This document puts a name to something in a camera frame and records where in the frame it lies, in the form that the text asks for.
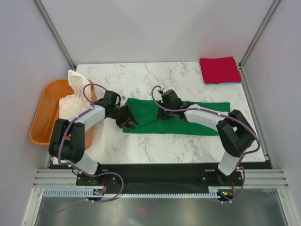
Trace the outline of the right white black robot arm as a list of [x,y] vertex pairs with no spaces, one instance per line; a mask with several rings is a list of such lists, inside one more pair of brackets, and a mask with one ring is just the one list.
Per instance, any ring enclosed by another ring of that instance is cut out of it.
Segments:
[[227,185],[252,143],[257,141],[260,147],[258,137],[244,115],[236,109],[230,113],[220,112],[194,102],[183,102],[174,90],[163,91],[160,86],[156,88],[159,88],[158,93],[161,95],[161,101],[155,101],[160,119],[175,118],[217,131],[225,152],[218,164],[215,179],[218,184]]

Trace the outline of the green t shirt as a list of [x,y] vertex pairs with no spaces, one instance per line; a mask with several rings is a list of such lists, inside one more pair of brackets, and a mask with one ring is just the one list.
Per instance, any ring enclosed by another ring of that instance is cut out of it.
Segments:
[[158,106],[152,100],[128,98],[126,105],[130,106],[138,125],[133,129],[123,129],[130,134],[182,134],[194,136],[217,136],[218,132],[204,125],[184,122],[171,118],[157,118]]

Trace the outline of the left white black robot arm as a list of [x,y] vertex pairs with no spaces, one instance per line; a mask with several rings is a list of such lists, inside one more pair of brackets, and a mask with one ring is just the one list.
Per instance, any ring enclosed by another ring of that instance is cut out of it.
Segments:
[[85,134],[95,124],[110,118],[120,129],[132,129],[138,125],[128,105],[120,106],[116,101],[121,96],[114,91],[105,91],[104,97],[80,115],[69,120],[57,119],[54,124],[49,145],[49,154],[56,157],[58,164],[74,167],[87,174],[87,180],[93,185],[103,181],[100,164],[85,153]]

